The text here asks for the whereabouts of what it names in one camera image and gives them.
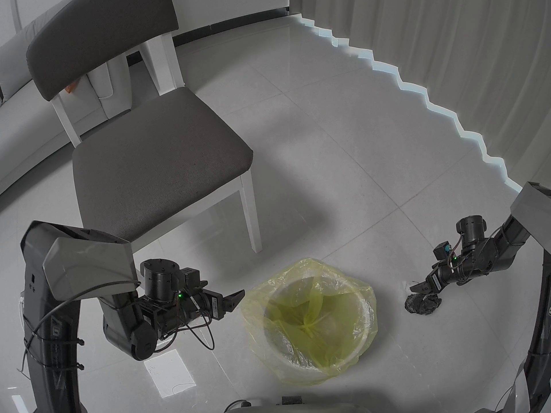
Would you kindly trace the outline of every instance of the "cylindrical motor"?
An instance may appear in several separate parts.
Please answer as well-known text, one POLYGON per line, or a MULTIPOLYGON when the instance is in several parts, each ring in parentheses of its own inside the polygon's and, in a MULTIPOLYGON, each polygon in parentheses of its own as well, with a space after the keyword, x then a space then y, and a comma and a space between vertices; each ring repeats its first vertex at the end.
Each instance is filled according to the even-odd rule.
POLYGON ((455 228, 461 234, 461 253, 466 254, 472 251, 479 241, 484 240, 486 221, 482 216, 467 216, 457 222, 455 228))
POLYGON ((144 276, 145 295, 160 303, 174 301, 178 290, 176 273, 179 270, 177 263, 163 258, 142 262, 140 272, 144 276))

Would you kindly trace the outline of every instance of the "chair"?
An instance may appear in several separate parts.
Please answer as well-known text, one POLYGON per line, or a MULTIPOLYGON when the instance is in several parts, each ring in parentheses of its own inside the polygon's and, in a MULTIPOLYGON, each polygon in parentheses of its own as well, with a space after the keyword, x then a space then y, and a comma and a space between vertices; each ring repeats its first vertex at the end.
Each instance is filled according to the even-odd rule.
POLYGON ((183 83, 170 32, 172 0, 72 0, 34 38, 30 73, 75 149, 83 226, 138 251, 239 191, 252 249, 262 249, 252 150, 183 83), (81 141, 59 92, 109 59, 140 47, 159 92, 81 141))

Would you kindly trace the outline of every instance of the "white chair frame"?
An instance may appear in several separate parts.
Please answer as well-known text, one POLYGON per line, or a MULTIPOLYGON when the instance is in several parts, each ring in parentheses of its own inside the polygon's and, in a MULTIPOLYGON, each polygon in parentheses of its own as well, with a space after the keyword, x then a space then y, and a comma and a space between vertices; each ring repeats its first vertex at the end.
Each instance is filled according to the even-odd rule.
MULTIPOLYGON (((139 49, 159 95, 170 92, 177 87, 184 87, 180 65, 178 64, 176 50, 170 33, 151 38, 145 43, 142 43, 139 49)), ((82 143, 82 140, 69 120, 59 94, 56 95, 51 102, 73 146, 78 146, 82 143)), ((252 187, 250 169, 241 176, 222 185, 208 196, 203 197, 172 217, 169 217, 143 236, 134 240, 132 242, 132 251, 139 251, 162 235, 175 229, 185 221, 197 216, 199 213, 209 209, 222 199, 225 199, 237 191, 239 191, 241 196, 241 203, 245 213, 245 221, 247 223, 252 249, 254 252, 260 252, 262 250, 262 242, 260 239, 260 229, 258 227, 255 193, 252 187)))

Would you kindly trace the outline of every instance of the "sofa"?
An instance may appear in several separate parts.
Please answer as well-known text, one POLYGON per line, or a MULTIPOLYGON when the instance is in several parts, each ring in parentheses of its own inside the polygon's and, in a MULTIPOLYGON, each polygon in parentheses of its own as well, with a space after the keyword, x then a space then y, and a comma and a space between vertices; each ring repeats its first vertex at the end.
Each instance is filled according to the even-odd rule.
MULTIPOLYGON (((9 79, 18 79, 8 87, 11 93, 0 106, 0 194, 40 161, 69 143, 53 106, 38 93, 32 80, 26 82, 26 76, 21 77, 20 69, 14 72, 16 66, 9 67, 11 61, 22 59, 18 52, 22 47, 15 45, 16 40, 29 42, 40 26, 66 3, 60 2, 56 5, 59 7, 42 14, 32 22, 36 25, 31 23, 23 29, 26 33, 18 32, 18 39, 8 41, 11 47, 8 43, 0 46, 0 91, 4 88, 6 92, 5 88, 13 82, 9 79)), ((120 55, 83 76, 70 93, 62 91, 61 98, 79 134, 127 111, 132 106, 132 90, 126 56, 120 55)))

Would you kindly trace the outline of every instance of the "sofa armrest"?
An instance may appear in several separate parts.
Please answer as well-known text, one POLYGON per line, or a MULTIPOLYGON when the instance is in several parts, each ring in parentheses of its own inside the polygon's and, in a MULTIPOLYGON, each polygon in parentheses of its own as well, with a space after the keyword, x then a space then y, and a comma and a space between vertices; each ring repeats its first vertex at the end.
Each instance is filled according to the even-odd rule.
POLYGON ((132 86, 126 54, 121 54, 88 72, 88 79, 107 118, 132 107, 132 86))

